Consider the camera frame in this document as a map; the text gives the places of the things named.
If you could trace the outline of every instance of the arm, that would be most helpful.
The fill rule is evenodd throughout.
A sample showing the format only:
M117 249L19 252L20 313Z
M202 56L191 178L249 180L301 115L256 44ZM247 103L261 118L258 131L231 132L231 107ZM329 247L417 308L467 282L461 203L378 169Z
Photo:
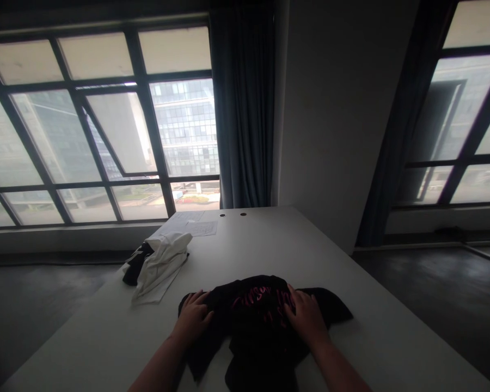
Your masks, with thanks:
M214 314L207 314L207 305L202 304L209 292L203 295L201 293L200 290L187 297L173 332L154 353L128 392L171 389L174 373L183 353L207 328Z
M285 313L310 348L330 392L370 392L370 388L332 344L316 297L289 286L296 314L285 304Z

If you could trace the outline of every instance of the building window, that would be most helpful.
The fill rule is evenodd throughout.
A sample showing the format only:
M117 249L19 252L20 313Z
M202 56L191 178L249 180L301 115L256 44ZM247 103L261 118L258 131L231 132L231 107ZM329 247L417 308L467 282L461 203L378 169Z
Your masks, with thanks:
M490 205L490 0L460 1L436 54L394 205Z
M0 37L0 228L219 208L209 31L178 24Z

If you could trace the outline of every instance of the floor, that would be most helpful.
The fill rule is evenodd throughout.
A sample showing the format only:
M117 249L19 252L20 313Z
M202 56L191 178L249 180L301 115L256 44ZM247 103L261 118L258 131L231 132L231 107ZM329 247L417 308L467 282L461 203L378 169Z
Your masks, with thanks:
M458 248L353 258L490 380L490 261Z
M120 263L129 254L1 256L0 263ZM357 252L353 258L490 379L490 261L457 248ZM0 385L119 267L0 267Z
M100 262L123 262L127 252ZM17 258L2 260L18 262ZM30 262L83 257L30 256ZM0 267L0 385L53 335L120 265Z

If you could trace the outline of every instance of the black shirt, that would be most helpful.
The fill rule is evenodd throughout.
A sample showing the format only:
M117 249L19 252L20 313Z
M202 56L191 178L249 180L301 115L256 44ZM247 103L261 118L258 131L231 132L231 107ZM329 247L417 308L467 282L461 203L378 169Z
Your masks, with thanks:
M352 318L343 302L326 289L314 294L327 328ZM180 314L186 295L179 306ZM200 381L223 339L231 336L234 357L225 374L231 391L297 391L294 367L309 353L290 325L284 303L295 306L286 281L260 275L216 287L205 299L214 316L203 335L186 352L195 381Z

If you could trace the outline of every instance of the blue curtain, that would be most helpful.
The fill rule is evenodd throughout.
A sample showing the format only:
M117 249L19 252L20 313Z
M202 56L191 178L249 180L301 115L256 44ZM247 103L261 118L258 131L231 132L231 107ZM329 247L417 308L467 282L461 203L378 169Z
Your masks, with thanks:
M358 231L357 246L380 246L399 181L413 144L416 121L437 63L437 50L450 25L456 2L420 3L397 85L387 129L379 151L369 197Z
M270 205L273 16L271 3L210 11L221 208Z

